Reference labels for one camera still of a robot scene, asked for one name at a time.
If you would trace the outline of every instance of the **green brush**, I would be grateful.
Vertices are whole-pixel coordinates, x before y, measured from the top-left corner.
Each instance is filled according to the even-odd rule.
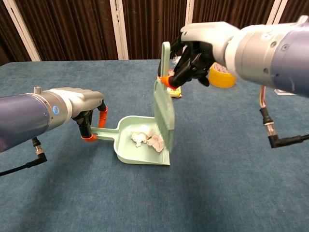
[[[169,71],[169,42],[162,43],[161,76],[168,75]],[[154,83],[154,117],[169,152],[173,148],[175,112],[172,98],[167,88],[160,80]]]

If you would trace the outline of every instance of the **light green dustpan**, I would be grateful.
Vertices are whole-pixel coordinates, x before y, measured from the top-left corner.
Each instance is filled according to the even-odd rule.
[[[163,43],[161,56],[161,63],[163,64],[161,66],[163,69],[162,73],[166,73],[168,69],[166,60],[169,62],[169,51],[169,43]],[[168,122],[167,127],[173,129],[175,115],[171,96],[160,81],[155,81],[154,99],[156,104],[159,105],[158,108],[160,108],[159,113],[155,111],[154,117],[126,116],[119,121],[116,129],[91,127],[92,133],[97,135],[98,139],[114,140],[114,150],[121,162],[128,164],[170,165],[169,149],[171,150],[171,143],[161,152],[157,152],[152,146],[148,146],[145,143],[141,143],[141,146],[136,147],[136,143],[131,139],[131,132],[141,125],[146,125],[153,129],[156,134],[161,134],[158,129],[157,120],[162,117]]]

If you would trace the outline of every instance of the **dustpan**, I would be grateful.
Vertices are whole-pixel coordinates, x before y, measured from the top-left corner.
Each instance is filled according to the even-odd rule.
[[[162,44],[161,54],[161,73],[168,72],[169,52],[169,42],[164,42]],[[167,98],[171,98],[164,85],[158,83],[158,81],[154,84],[154,92],[159,92]],[[171,100],[166,102],[169,104],[166,107],[171,109],[171,112],[174,114]],[[136,147],[136,143],[131,139],[131,132],[142,125],[146,125],[156,134],[160,134],[155,116],[126,116],[118,122],[116,129],[91,127],[91,131],[98,139],[114,141],[113,147],[115,153],[118,159],[123,163],[170,165],[169,150],[166,147],[161,152],[157,152],[153,147],[145,143]]]

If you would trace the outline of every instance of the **dustpan handle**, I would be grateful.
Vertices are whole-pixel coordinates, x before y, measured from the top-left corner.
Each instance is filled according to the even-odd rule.
[[[91,127],[91,131],[98,139],[102,140],[116,140],[119,135],[118,129]]]

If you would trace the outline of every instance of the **blue table surface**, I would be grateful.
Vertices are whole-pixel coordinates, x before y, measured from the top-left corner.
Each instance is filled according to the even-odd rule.
[[[34,86],[101,91],[106,127],[115,128],[128,115],[153,116],[158,64],[9,63],[0,67],[0,96]],[[111,141],[82,141],[71,120],[39,137],[48,162],[0,177],[0,231],[309,231],[309,142],[270,148],[259,86],[238,80],[220,89],[192,81],[182,91],[173,99],[170,166],[124,164]],[[267,103],[280,137],[308,133],[308,99],[267,89]],[[25,142],[0,154],[0,170],[35,157]]]

